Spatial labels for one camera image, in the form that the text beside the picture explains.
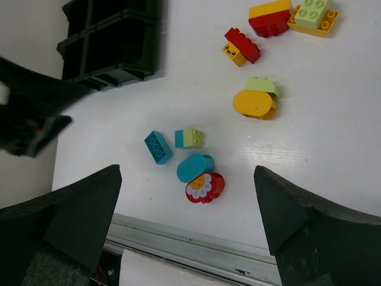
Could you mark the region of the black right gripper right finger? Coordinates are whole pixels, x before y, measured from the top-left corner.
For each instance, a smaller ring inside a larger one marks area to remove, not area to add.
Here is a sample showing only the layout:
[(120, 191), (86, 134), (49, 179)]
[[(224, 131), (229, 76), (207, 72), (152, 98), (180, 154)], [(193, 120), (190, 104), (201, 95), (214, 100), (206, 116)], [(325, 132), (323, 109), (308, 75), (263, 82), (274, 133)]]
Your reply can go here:
[(282, 285), (380, 285), (380, 218), (254, 171), (269, 252)]

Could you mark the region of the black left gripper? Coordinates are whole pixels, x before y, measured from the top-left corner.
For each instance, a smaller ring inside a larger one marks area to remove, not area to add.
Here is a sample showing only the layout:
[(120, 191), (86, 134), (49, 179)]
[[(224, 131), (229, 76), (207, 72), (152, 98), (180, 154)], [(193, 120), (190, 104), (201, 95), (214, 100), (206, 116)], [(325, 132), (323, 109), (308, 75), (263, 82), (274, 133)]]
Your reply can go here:
[(92, 93), (84, 85), (26, 69), (1, 57), (1, 83), (8, 101), (1, 105), (1, 150), (37, 157), (73, 119), (62, 112)]

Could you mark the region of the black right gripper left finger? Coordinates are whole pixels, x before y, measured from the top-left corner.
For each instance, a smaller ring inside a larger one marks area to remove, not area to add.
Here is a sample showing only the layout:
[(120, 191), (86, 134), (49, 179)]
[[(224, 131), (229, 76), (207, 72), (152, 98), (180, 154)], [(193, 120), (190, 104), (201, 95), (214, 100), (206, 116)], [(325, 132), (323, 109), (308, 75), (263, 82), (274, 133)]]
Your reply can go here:
[(71, 185), (1, 209), (1, 285), (87, 285), (120, 193), (112, 164)]

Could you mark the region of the red flower print lego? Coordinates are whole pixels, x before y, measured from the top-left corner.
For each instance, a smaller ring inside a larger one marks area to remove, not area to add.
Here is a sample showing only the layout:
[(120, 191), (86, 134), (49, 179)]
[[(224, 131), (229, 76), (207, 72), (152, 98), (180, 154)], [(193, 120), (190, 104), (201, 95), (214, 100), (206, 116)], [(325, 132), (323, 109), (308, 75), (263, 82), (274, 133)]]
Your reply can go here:
[(221, 196), (225, 188), (225, 180), (217, 172), (204, 172), (190, 181), (185, 189), (187, 199), (191, 203), (210, 203)]

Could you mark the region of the teal long lego brick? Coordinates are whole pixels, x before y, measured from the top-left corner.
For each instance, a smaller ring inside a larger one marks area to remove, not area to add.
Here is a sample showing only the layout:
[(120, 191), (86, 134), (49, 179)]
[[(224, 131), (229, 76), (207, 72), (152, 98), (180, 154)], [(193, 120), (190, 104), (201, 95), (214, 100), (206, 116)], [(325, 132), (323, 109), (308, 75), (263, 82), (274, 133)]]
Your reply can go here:
[(157, 165), (164, 165), (172, 158), (173, 152), (160, 132), (153, 130), (144, 142)]

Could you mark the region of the teal oval lego brick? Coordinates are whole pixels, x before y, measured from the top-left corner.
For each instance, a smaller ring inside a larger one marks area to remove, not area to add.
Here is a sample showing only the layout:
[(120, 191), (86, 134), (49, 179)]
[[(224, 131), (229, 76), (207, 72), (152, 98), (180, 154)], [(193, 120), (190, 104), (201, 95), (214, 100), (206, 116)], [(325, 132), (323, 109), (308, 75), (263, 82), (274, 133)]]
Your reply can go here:
[(204, 172), (213, 172), (214, 159), (208, 154), (195, 153), (184, 159), (177, 167), (180, 182), (188, 183)]

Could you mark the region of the yellow oval lego brick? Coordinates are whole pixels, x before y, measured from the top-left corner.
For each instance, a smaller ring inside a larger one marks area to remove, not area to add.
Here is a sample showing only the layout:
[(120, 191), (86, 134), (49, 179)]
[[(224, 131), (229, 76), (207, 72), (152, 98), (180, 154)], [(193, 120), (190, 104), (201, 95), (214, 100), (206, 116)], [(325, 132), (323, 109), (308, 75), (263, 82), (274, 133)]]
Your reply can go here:
[(277, 103), (267, 92), (241, 90), (233, 98), (233, 108), (245, 117), (270, 120), (277, 113)]

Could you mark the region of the light green curved lego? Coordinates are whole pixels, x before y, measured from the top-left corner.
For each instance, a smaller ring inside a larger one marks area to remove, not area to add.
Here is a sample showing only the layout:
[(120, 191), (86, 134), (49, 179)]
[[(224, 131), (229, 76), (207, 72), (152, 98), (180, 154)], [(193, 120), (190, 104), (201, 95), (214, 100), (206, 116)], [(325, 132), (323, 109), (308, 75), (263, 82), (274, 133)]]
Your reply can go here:
[(261, 91), (270, 94), (272, 97), (280, 98), (277, 86), (266, 77), (250, 77), (246, 84), (247, 90)]

